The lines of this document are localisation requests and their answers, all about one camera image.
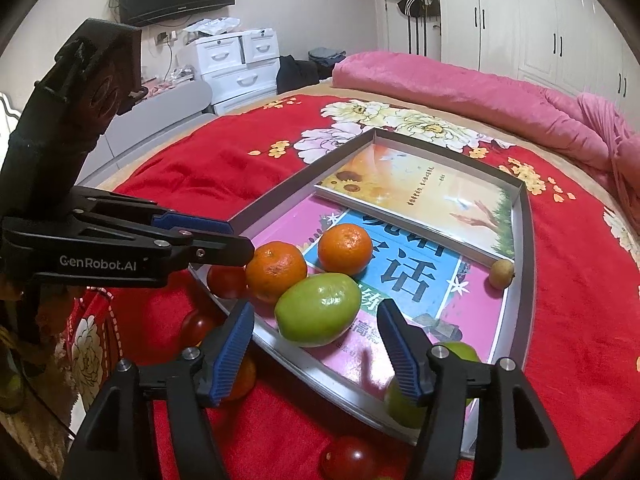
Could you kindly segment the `grey shallow box tray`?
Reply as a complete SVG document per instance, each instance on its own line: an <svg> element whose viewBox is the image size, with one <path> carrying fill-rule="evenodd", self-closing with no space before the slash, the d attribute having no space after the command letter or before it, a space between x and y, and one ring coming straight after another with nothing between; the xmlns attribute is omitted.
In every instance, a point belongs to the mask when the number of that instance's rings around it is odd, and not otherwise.
<svg viewBox="0 0 640 480"><path fill-rule="evenodd" d="M357 278L361 306L340 338L318 348L285 340L258 306L256 344L360 422L408 443L416 430L386 411L393 377L376 309L394 300L432 341L458 340L484 362L526 360L535 311L533 217L517 178L431 143L373 129L288 178L230 221L255 246L295 245L321 271L318 245L334 226L371 237Z"/></svg>

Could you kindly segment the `brown longan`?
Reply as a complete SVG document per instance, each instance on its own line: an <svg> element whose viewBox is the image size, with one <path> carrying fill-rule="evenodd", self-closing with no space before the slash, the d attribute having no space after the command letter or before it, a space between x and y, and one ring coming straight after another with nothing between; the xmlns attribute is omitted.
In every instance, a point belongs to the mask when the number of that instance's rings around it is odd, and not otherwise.
<svg viewBox="0 0 640 480"><path fill-rule="evenodd" d="M514 275L514 263L508 259L500 259L491 265L488 282L495 289L505 290L511 285Z"/></svg>

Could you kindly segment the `green fruit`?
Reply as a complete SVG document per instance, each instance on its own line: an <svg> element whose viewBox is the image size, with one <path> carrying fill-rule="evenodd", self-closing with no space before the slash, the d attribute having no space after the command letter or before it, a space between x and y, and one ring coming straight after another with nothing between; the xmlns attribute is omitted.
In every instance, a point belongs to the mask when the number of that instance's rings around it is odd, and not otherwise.
<svg viewBox="0 0 640 480"><path fill-rule="evenodd" d="M465 361L480 362L476 350L462 341L442 342L442 346L454 352L459 358ZM410 429L420 429L424 423L427 408L416 406L400 390L396 378L393 378L386 388L384 396L386 413L398 422L400 426Z"/></svg>
<svg viewBox="0 0 640 480"><path fill-rule="evenodd" d="M309 275L274 307L280 335L301 347L321 347L341 337L360 310L358 284L346 274Z"/></svg>

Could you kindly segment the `hanging bags on door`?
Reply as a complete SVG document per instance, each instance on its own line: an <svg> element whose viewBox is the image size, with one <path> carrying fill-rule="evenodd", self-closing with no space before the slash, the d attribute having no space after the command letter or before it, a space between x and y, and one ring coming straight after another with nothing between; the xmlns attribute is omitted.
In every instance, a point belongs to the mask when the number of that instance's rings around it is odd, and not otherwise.
<svg viewBox="0 0 640 480"><path fill-rule="evenodd" d="M442 58L440 0L383 0L386 47L397 53Z"/></svg>

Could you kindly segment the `pink quilt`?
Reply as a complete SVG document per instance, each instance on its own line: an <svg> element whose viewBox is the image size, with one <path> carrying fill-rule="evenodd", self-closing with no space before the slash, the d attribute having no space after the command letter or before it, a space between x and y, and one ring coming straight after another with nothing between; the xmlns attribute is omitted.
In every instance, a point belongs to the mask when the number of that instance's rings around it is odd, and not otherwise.
<svg viewBox="0 0 640 480"><path fill-rule="evenodd" d="M576 98L524 80L384 51L349 55L333 85L390 96L484 122L571 159L639 227L639 133L615 105L582 92Z"/></svg>

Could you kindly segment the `red cherry tomato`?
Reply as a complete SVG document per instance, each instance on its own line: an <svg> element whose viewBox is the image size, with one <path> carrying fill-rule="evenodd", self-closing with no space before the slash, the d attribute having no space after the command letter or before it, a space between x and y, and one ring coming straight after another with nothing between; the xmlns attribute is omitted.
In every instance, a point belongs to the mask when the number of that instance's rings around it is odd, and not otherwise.
<svg viewBox="0 0 640 480"><path fill-rule="evenodd" d="M374 478L373 450L356 437L340 437L322 451L320 474L331 480L368 480Z"/></svg>
<svg viewBox="0 0 640 480"><path fill-rule="evenodd" d="M206 284L218 298L242 299L247 296L244 266L210 266Z"/></svg>
<svg viewBox="0 0 640 480"><path fill-rule="evenodd" d="M219 325L219 318L210 312L194 310L181 323L179 341L181 348L198 347L206 336Z"/></svg>

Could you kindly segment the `white wardrobe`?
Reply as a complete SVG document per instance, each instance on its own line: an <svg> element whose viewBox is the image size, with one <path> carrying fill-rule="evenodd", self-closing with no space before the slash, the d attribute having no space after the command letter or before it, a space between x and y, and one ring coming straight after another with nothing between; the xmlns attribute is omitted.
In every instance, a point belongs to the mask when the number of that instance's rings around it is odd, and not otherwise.
<svg viewBox="0 0 640 480"><path fill-rule="evenodd" d="M639 63L598 0L439 0L442 62L604 96L639 122Z"/></svg>

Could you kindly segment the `black clothes pile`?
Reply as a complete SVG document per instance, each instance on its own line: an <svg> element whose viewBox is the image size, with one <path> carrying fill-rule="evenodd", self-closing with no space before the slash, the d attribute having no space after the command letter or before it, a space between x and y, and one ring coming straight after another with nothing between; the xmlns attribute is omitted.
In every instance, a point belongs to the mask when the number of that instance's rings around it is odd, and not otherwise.
<svg viewBox="0 0 640 480"><path fill-rule="evenodd" d="M280 56L277 94L312 86L331 78L335 65L345 58L345 51L325 47L309 50L307 61L296 60L292 55Z"/></svg>

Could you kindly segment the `white drawer cabinet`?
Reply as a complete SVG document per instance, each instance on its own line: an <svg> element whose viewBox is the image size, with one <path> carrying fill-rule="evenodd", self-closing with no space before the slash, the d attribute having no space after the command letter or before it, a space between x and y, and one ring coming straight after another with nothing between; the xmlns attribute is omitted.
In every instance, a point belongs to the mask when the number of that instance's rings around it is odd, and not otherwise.
<svg viewBox="0 0 640 480"><path fill-rule="evenodd" d="M177 53L180 66L212 90L210 107L222 116L277 95L280 50L272 28L194 39Z"/></svg>

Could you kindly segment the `grey white bench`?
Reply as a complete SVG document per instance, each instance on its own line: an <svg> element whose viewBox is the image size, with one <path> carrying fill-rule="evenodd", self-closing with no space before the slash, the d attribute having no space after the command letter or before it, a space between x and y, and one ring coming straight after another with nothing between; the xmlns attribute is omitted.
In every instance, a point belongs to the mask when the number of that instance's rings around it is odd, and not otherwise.
<svg viewBox="0 0 640 480"><path fill-rule="evenodd" d="M206 82L192 80L115 116L88 155L76 183L97 186L151 148L214 119L208 111L212 95Z"/></svg>

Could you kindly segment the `orange mandarin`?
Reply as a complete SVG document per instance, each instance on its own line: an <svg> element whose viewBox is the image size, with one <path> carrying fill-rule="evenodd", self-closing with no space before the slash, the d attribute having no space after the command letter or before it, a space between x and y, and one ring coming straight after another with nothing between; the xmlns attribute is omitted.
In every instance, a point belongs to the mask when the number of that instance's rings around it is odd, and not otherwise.
<svg viewBox="0 0 640 480"><path fill-rule="evenodd" d="M251 297L264 304L276 304L292 286L307 277L307 263L300 250L285 242L269 242L258 247L245 268Z"/></svg>
<svg viewBox="0 0 640 480"><path fill-rule="evenodd" d="M224 398L224 402L240 400L250 393L256 384L256 366L250 356L244 356L236 374L231 392Z"/></svg>
<svg viewBox="0 0 640 480"><path fill-rule="evenodd" d="M367 267L372 254L371 237L352 223L332 226L318 243L318 260L326 272L357 275Z"/></svg>

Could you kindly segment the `sunflower cover book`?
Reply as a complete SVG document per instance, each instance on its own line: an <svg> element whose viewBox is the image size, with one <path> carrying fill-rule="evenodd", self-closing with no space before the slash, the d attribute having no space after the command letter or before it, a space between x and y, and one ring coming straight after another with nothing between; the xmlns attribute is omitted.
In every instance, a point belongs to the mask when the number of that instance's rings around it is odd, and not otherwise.
<svg viewBox="0 0 640 480"><path fill-rule="evenodd" d="M508 188L426 155L372 143L317 186L483 252L514 257Z"/></svg>

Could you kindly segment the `pink Chinese workbook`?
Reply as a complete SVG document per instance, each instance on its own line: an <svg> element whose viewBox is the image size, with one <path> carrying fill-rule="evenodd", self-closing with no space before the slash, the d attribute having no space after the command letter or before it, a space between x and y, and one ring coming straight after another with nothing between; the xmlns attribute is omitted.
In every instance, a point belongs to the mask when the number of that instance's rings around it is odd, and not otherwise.
<svg viewBox="0 0 640 480"><path fill-rule="evenodd" d="M312 274L321 272L317 245L336 224L361 226L371 237L373 256L356 279L361 306L341 338L318 348L302 348L282 338L273 310L256 310L255 339L281 364L326 400L387 432L398 429L386 413L384 393L394 370L378 326L376 307L393 299L406 320L431 341L462 341L480 360L494 362L506 300L487 281L488 270L452 250L398 226L321 198L308 196L269 226L255 228L255 246L295 245Z"/></svg>

